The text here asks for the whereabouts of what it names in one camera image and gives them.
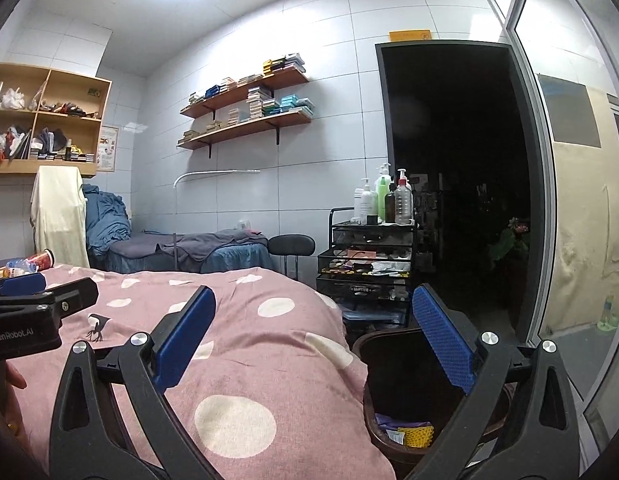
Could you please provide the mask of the left hand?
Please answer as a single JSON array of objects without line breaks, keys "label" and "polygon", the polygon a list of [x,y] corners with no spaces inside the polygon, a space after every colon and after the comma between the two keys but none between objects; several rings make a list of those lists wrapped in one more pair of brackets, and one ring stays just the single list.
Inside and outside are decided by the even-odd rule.
[{"label": "left hand", "polygon": [[25,426],[23,422],[23,415],[18,404],[18,396],[15,390],[24,390],[27,388],[27,382],[24,376],[18,371],[18,369],[6,362],[4,364],[4,371],[1,373],[2,384],[4,392],[6,393],[6,400],[0,408],[1,414],[3,414],[6,426],[8,426],[10,433],[16,437],[21,444],[25,444],[27,441]]}]

